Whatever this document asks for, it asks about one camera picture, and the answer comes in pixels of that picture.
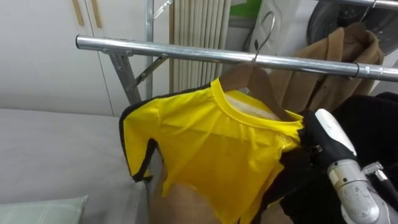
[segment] hanger hook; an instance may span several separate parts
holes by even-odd
[[[373,9],[376,7],[376,4],[377,4],[377,0],[374,0],[373,5],[372,5]],[[366,8],[366,11],[363,14],[363,16],[362,16],[362,18],[361,18],[361,20],[359,22],[362,22],[365,19],[365,17],[368,14],[369,10],[370,10],[370,7]]]
[[[256,56],[254,56],[252,62],[256,62],[257,60],[257,56],[260,53],[260,50],[262,49],[262,47],[267,43],[268,39],[271,37],[272,31],[274,30],[274,26],[275,26],[275,14],[274,11],[269,11],[267,12],[267,14],[262,18],[261,22],[260,22],[260,26],[266,21],[266,19],[268,18],[268,16],[272,15],[272,22],[271,22],[271,28],[269,29],[269,33],[266,37],[266,39],[261,43],[261,45],[259,46],[259,48],[257,49],[256,52]]]

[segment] yellow shirt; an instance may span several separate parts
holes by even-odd
[[[262,102],[211,85],[160,96],[128,107],[120,120],[123,149],[134,180],[145,179],[159,145],[167,169],[166,195],[174,182],[192,186],[223,224],[250,223],[264,192],[283,169],[283,152],[299,146],[297,121],[282,122]]]

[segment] beige jacket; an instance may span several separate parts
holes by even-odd
[[[377,37],[357,23],[337,29],[293,57],[380,65],[384,54]],[[374,83],[373,80],[290,70],[274,70],[270,79],[277,101],[294,112],[318,108],[333,110],[351,95],[369,94]]]

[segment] radiator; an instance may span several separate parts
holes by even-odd
[[[224,49],[231,0],[176,0],[173,44]],[[171,90],[202,86],[218,77],[222,64],[173,60]]]

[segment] white bedsheet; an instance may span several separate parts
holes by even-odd
[[[0,203],[84,195],[83,224],[147,223],[118,118],[0,109]]]

